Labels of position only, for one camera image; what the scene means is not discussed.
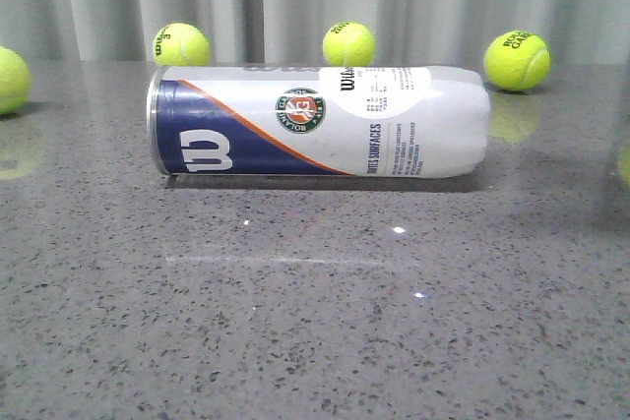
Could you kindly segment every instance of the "blue label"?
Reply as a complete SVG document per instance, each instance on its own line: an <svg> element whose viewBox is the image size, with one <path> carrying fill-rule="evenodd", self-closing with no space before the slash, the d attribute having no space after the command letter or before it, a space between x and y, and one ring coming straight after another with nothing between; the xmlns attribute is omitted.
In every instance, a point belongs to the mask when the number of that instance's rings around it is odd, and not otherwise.
<svg viewBox="0 0 630 420"><path fill-rule="evenodd" d="M171 174L339 174L282 150L224 106L177 81L159 83L156 138Z"/></svg>

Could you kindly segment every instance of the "countertop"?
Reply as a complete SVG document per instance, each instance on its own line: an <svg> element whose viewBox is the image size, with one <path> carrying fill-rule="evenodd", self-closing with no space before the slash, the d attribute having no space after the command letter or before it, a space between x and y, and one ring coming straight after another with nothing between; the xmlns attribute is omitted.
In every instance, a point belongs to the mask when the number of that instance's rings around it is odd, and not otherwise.
<svg viewBox="0 0 630 420"><path fill-rule="evenodd" d="M3 419L630 417L626 66L489 88L436 181L167 178L155 66L31 61L0 121Z"/></svg>

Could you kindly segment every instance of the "white label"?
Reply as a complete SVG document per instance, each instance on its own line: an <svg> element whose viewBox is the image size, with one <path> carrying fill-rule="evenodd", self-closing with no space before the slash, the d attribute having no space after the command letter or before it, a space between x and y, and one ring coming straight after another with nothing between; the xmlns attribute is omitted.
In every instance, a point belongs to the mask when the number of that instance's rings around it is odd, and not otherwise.
<svg viewBox="0 0 630 420"><path fill-rule="evenodd" d="M426 96L426 68L323 68L322 93L357 117L379 120L411 109Z"/></svg>

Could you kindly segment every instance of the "can lid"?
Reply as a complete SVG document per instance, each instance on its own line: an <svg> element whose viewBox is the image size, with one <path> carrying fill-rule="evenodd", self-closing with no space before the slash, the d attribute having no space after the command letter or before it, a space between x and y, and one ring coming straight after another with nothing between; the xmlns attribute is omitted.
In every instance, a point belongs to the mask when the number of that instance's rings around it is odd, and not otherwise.
<svg viewBox="0 0 630 420"><path fill-rule="evenodd" d="M159 84L161 78L166 73L168 67L161 66L154 72L154 76L149 83L149 89L147 90L147 136L149 138L149 147L151 148L151 158L154 161L159 172L162 174L169 174L164 168L164 163L159 155L158 148L158 97L159 97Z"/></svg>

